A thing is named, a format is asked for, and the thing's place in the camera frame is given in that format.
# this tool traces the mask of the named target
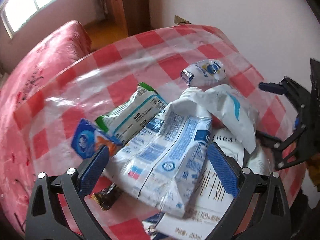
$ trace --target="blue and white package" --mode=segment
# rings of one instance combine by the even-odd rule
[[[217,117],[250,154],[254,151],[259,112],[237,90],[222,84],[194,93],[190,100]]]
[[[241,168],[248,167],[256,174],[270,175],[270,162],[259,144],[245,161],[247,158],[243,145],[227,128],[214,130],[212,134],[212,142],[217,143],[226,156],[234,158]],[[159,214],[159,219],[155,219],[153,226],[150,222],[146,222],[146,225],[142,222],[146,232],[162,233],[177,240],[207,239],[233,201],[233,196],[227,194],[220,179],[207,157],[185,216],[180,219],[168,214]],[[254,195],[252,203],[257,197],[258,194]]]
[[[116,151],[116,146],[122,145],[115,137],[107,135],[96,125],[86,119],[81,119],[73,139],[71,147],[81,158],[91,158],[100,145],[106,145],[109,148],[109,154],[112,156]]]
[[[106,166],[122,190],[163,212],[182,217],[200,175],[211,135],[211,115],[186,89]]]
[[[142,221],[143,229],[146,234],[150,236],[150,240],[174,240],[173,238],[159,233],[155,230],[157,223],[160,221],[163,215],[163,212],[159,212]]]
[[[206,59],[191,64],[180,73],[189,87],[216,86],[226,78],[223,63],[217,59]]]

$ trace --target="wooden door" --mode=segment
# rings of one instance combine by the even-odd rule
[[[149,0],[122,0],[128,35],[150,30]]]
[[[113,14],[115,16],[116,23],[127,32],[127,23],[124,16],[124,9],[122,0],[112,0]]]

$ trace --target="white wall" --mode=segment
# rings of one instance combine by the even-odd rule
[[[11,40],[0,20],[0,61],[11,72],[42,39],[68,21],[82,25],[101,17],[97,0],[56,0],[34,15]]]
[[[320,24],[305,0],[150,0],[154,28],[174,25],[175,14],[221,29],[269,82],[287,75],[311,88],[309,60],[320,60]],[[315,207],[320,193],[308,173],[302,188]]]

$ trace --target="trash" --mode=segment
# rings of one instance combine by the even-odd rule
[[[118,146],[122,144],[115,137],[105,134],[90,121],[81,119],[73,136],[71,147],[81,158],[87,159],[91,158],[101,145],[108,146],[110,157],[112,157],[117,152]]]
[[[163,217],[164,213],[159,212],[152,217],[149,217],[142,221],[143,229],[150,236],[150,240],[174,240],[173,238],[159,233],[155,230],[156,224]]]
[[[227,156],[233,157],[240,167],[243,166],[244,147],[228,129],[217,130],[213,142],[216,142]],[[232,195],[225,192],[206,158],[196,190],[186,207],[185,216],[180,219],[166,213],[155,230],[174,239],[206,239],[232,201]]]
[[[161,211],[182,217],[194,191],[211,134],[211,115],[186,89],[127,143],[106,166],[121,189]]]
[[[237,90],[222,84],[204,93],[194,93],[190,100],[222,121],[249,153],[254,151],[259,112]]]
[[[93,193],[91,197],[102,210],[109,210],[120,197],[122,192],[123,190],[121,190],[116,184],[112,183],[109,187],[97,193]]]
[[[189,87],[216,86],[226,78],[221,61],[206,59],[191,64],[180,73]]]
[[[165,106],[166,102],[152,87],[139,83],[129,101],[99,116],[96,123],[108,135],[126,144]]]
[[[272,172],[270,160],[261,147],[259,140],[256,140],[256,148],[250,154],[248,162],[244,162],[244,167],[249,167],[253,173],[259,175],[269,176]]]
[[[311,102],[310,102],[310,114],[314,122],[314,133],[320,134],[320,62],[310,59],[311,65]],[[315,186],[317,186],[317,191],[320,191],[320,138],[315,137],[314,142],[315,147],[318,149],[318,153],[313,155],[309,160],[307,160],[309,176]]]

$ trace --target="wall socket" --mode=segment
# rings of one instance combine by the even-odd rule
[[[189,21],[181,18],[181,17],[178,16],[178,15],[175,15],[175,16],[174,16],[174,23],[177,24],[177,25],[180,24],[180,23],[190,24]]]

